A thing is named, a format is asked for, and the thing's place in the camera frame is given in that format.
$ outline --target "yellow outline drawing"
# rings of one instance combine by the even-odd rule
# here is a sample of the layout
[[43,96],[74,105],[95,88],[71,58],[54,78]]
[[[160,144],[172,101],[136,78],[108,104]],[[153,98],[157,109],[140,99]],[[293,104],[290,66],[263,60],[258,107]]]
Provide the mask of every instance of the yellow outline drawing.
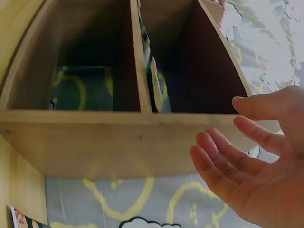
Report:
[[242,49],[239,46],[235,45],[233,42],[228,42],[228,43],[232,48],[234,48],[237,51],[238,57],[235,56],[235,58],[237,60],[237,63],[240,65],[243,62]]
[[93,195],[101,204],[101,207],[107,216],[118,221],[127,221],[135,217],[145,206],[154,186],[154,177],[148,177],[146,179],[146,183],[142,189],[141,194],[137,198],[136,202],[125,213],[120,213],[118,211],[112,210],[107,204],[105,197],[98,191],[98,188],[94,182],[91,182],[87,179],[83,179],[83,182],[85,186],[93,192]]
[[[192,189],[198,189],[201,192],[201,194],[207,195],[211,199],[220,200],[220,198],[217,195],[215,195],[209,188],[203,187],[201,185],[201,183],[199,183],[197,181],[182,184],[169,201],[166,223],[168,223],[168,224],[174,223],[174,211],[175,211],[176,204],[182,198],[182,196],[186,193],[186,191],[192,190]],[[227,209],[228,209],[228,206],[226,203],[224,203],[224,208],[218,214],[215,214],[214,212],[212,212],[212,224],[207,224],[205,226],[205,228],[212,228],[212,227],[219,228],[219,220],[227,212]]]
[[80,226],[72,226],[72,225],[64,225],[60,222],[53,222],[51,224],[52,228],[98,228],[95,224],[88,224],[88,225],[80,225]]
[[161,98],[162,98],[162,101],[165,101],[168,98],[168,90],[167,90],[166,80],[165,80],[165,77],[160,72],[157,72],[157,77],[163,83]]
[[62,70],[59,72],[58,79],[53,83],[53,87],[56,87],[60,84],[61,80],[70,80],[75,82],[80,92],[80,102],[78,105],[78,110],[84,110],[86,105],[86,87],[80,77],[75,75],[66,76],[65,71],[68,71],[68,67],[62,67]]

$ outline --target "light wood grain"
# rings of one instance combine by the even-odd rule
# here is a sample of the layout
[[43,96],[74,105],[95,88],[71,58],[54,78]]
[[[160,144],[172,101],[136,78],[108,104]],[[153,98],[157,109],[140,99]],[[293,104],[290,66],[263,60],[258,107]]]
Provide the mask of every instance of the light wood grain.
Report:
[[[43,0],[1,1],[0,5],[0,81],[16,46]],[[0,227],[12,228],[10,205],[47,223],[44,177],[0,136]]]
[[151,113],[151,103],[147,84],[146,67],[143,56],[143,43],[138,18],[137,0],[130,0],[134,59],[137,75],[138,95],[142,113]]
[[[9,110],[0,111],[0,131],[48,177],[134,178],[194,172],[189,149],[207,128],[251,149],[255,144],[233,126],[234,117]],[[277,122],[260,124],[278,128]]]
[[11,0],[0,11],[0,82],[3,79],[21,37],[43,0]]
[[8,207],[47,224],[44,177],[0,136],[0,227],[12,228]]
[[14,58],[0,98],[1,108],[45,109],[60,47],[58,1],[47,1]]

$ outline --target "wooden side panel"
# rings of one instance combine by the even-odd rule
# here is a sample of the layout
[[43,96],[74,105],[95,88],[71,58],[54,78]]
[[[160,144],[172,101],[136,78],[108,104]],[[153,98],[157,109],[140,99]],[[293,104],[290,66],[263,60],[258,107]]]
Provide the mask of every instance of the wooden side panel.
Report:
[[[0,81],[28,24],[43,0],[0,3]],[[47,223],[44,177],[0,135],[0,227],[12,228],[9,206]]]
[[58,1],[48,0],[27,31],[13,61],[0,108],[45,109],[60,46]]
[[61,0],[59,64],[112,66],[117,61],[127,0]]
[[172,112],[236,114],[231,100],[247,92],[231,58],[195,0],[165,73]]
[[192,3],[193,0],[141,0],[142,20],[159,69],[164,68]]
[[[216,127],[245,151],[253,148],[233,126],[233,118],[12,110],[0,112],[0,131],[48,177],[134,178],[194,172],[189,150],[196,134],[207,128]],[[270,130],[278,127],[277,122],[261,124]]]
[[42,3],[43,0],[4,0],[0,3],[1,90],[16,47]]
[[12,228],[10,205],[47,224],[44,177],[0,136],[0,227]]

